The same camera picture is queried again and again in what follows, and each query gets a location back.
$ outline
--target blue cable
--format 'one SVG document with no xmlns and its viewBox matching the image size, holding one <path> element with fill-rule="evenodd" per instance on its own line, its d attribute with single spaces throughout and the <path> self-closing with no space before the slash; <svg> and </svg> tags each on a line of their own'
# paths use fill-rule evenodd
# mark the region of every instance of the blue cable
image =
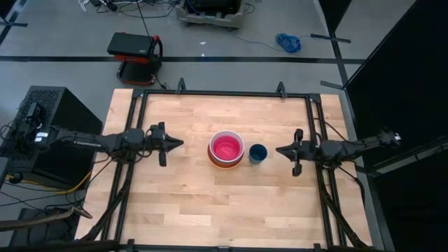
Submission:
<svg viewBox="0 0 448 252">
<path fill-rule="evenodd" d="M 191 9 L 192 9 L 194 12 L 196 12 L 196 13 L 199 14 L 199 15 L 201 15 L 201 13 L 200 13 L 199 11 L 197 11 L 197 10 L 193 7 L 193 5 L 190 3 L 190 0 L 186 0 L 186 2 L 188 3 L 188 5 L 191 7 Z M 279 50 L 279 49 L 273 48 L 272 46 L 267 45 L 267 44 L 265 44 L 265 43 L 263 43 L 263 42 L 259 42 L 259 41 L 250 41 L 250 40 L 247 40 L 247 39 L 244 39 L 244 38 L 240 38 L 240 37 L 238 37 L 237 35 L 232 34 L 230 31 L 228 31 L 228 30 L 226 30 L 226 29 L 222 29 L 222 28 L 220 28 L 219 26 L 217 26 L 217 25 L 215 25 L 215 24 L 213 24 L 213 26 L 216 27 L 217 29 L 221 30 L 221 31 L 227 32 L 227 33 L 230 34 L 231 36 L 233 36 L 233 37 L 235 37 L 235 38 L 237 38 L 237 39 L 240 39 L 240 40 L 242 40 L 242 41 L 245 41 L 245 42 L 248 42 L 248 43 L 257 43 L 257 44 L 260 44 L 260 45 L 267 46 L 268 48 L 271 48 L 271 49 L 273 49 L 273 50 L 275 50 L 275 51 L 277 51 L 277 52 L 283 52 L 283 50 Z M 291 36 L 291 35 L 287 35 L 287 34 L 281 33 L 281 34 L 277 34 L 277 35 L 275 36 L 275 41 L 276 41 L 277 44 L 279 44 L 279 45 L 280 45 L 280 46 L 281 46 L 287 53 L 297 53 L 297 52 L 300 52 L 300 50 L 302 49 L 302 44 L 300 43 L 300 38 L 298 38 L 298 37 L 296 37 L 296 36 Z"/>
</svg>

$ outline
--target wooden tabletop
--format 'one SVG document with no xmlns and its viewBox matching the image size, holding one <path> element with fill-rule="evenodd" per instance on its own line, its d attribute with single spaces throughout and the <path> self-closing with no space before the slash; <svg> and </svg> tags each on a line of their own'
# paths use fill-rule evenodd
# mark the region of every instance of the wooden tabletop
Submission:
<svg viewBox="0 0 448 252">
<path fill-rule="evenodd" d="M 114 91 L 103 134 L 124 130 L 131 98 L 131 89 Z M 339 97 L 322 94 L 321 98 L 325 119 L 347 135 Z M 304 99 L 150 94 L 142 128 L 158 122 L 165 122 L 168 135 L 185 143 L 167 154 L 166 167 L 159 166 L 157 153 L 135 164 L 122 244 L 135 239 L 136 244 L 151 245 L 326 246 L 314 163 L 302 162 L 302 174 L 292 177 L 293 163 L 275 152 L 276 147 L 293 142 L 297 128 L 309 139 Z M 245 141 L 244 158 L 231 170 L 216 168 L 207 157 L 210 138 L 221 130 L 235 131 Z M 329 128 L 328 135 L 339 139 Z M 253 144 L 268 150 L 267 159 L 259 165 L 247 158 Z M 85 235 L 105 211 L 115 165 L 111 163 L 88 188 L 84 208 L 94 218 L 81 218 L 76 238 Z M 96 164 L 92 175 L 103 166 Z M 352 164 L 343 167 L 356 176 Z M 340 170 L 336 181 L 343 215 L 361 240 L 371 244 L 358 185 Z M 111 222 L 111 239 L 117 215 L 118 208 Z M 333 215 L 331 219 L 338 244 Z"/>
</svg>

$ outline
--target black metal frame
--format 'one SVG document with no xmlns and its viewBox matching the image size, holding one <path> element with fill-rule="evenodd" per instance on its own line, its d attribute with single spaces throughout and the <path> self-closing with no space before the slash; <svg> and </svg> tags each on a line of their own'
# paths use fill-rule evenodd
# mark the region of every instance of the black metal frame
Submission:
<svg viewBox="0 0 448 252">
<path fill-rule="evenodd" d="M 132 118 L 134 117 L 134 110 L 137 103 L 137 99 L 142 97 L 142 102 L 140 106 L 140 111 L 137 119 L 137 127 L 141 128 L 144 119 L 145 107 L 148 100 L 148 96 L 151 94 L 157 95 L 219 95 L 219 96 L 240 96 L 240 97 L 278 97 L 281 99 L 294 99 L 301 98 L 305 99 L 307 105 L 307 115 L 309 120 L 309 128 L 311 132 L 311 141 L 314 145 L 317 145 L 317 133 L 316 126 L 314 124 L 314 115 L 312 106 L 315 105 L 317 108 L 317 118 L 320 123 L 321 135 L 323 139 L 328 139 L 326 132 L 325 119 L 323 117 L 323 108 L 321 104 L 320 94 L 287 94 L 283 82 L 280 82 L 276 92 L 232 92 L 232 91 L 203 91 L 203 90 L 187 90 L 186 84 L 183 78 L 178 82 L 178 87 L 176 90 L 134 90 L 132 94 L 131 104 L 129 106 L 129 112 L 127 115 L 127 121 L 125 128 L 129 128 L 132 124 Z M 123 164 L 118 163 L 115 175 L 113 178 L 113 184 L 111 187 L 111 194 L 109 197 L 108 206 L 114 200 L 117 190 L 120 176 L 123 170 Z M 326 190 L 326 185 L 323 180 L 323 170 L 321 164 L 316 164 L 316 176 L 318 182 L 318 191 L 321 198 L 321 210 L 323 226 L 325 230 L 325 240 L 327 243 L 328 251 L 360 251 L 361 249 L 366 249 L 366 245 L 359 240 L 356 233 L 350 228 L 349 224 L 345 221 L 342 213 L 340 211 L 340 201 L 339 195 L 337 193 L 337 185 L 335 180 L 334 171 L 328 171 L 328 177 L 330 179 L 331 196 Z M 130 164 L 126 174 L 126 181 L 132 180 L 132 175 L 134 171 L 134 163 Z M 120 241 L 121 234 L 123 232 L 123 226 L 125 222 L 125 212 L 127 206 L 129 191 L 126 192 L 125 196 L 121 201 L 121 206 L 118 214 L 118 222 L 115 227 L 114 240 Z M 335 246 L 333 242 L 333 234 L 330 224 L 330 214 L 328 208 L 332 211 L 335 219 L 337 220 L 337 229 L 339 237 L 339 245 Z M 101 240 L 107 240 L 110 229 L 110 220 L 107 220 L 104 229 L 102 230 Z M 346 236 L 351 240 L 354 245 L 353 248 L 347 247 Z M 129 240 L 128 244 L 121 244 L 121 249 L 128 249 L 129 251 L 142 250 L 142 251 L 323 251 L 320 249 L 320 244 L 315 244 L 314 248 L 301 248 L 301 249 L 290 249 L 290 248 L 236 248 L 236 247 L 212 247 L 212 246 L 158 246 L 158 245 L 134 245 L 133 240 Z"/>
</svg>

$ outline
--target computer tower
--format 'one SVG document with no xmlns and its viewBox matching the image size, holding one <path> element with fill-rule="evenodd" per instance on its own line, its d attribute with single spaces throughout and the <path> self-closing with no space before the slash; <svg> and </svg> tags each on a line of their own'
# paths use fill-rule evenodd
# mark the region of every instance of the computer tower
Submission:
<svg viewBox="0 0 448 252">
<path fill-rule="evenodd" d="M 32 143 L 28 143 L 28 151 L 18 151 L 17 141 L 13 137 L 14 129 L 23 121 L 34 102 L 42 108 L 42 128 L 57 126 L 100 134 L 102 122 L 67 88 L 31 86 L 0 147 L 0 156 L 9 159 L 9 174 L 21 172 L 24 180 L 44 186 L 72 188 L 91 170 L 95 152 L 61 143 L 53 143 L 47 151 L 37 150 Z"/>
</svg>

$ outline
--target wire bundle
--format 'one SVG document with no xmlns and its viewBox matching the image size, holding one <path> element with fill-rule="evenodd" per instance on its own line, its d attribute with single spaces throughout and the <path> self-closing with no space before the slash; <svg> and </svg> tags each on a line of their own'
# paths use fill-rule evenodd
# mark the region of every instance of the wire bundle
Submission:
<svg viewBox="0 0 448 252">
<path fill-rule="evenodd" d="M 284 33 L 277 34 L 275 41 L 287 52 L 296 53 L 302 49 L 300 39 L 296 36 L 287 35 Z"/>
</svg>

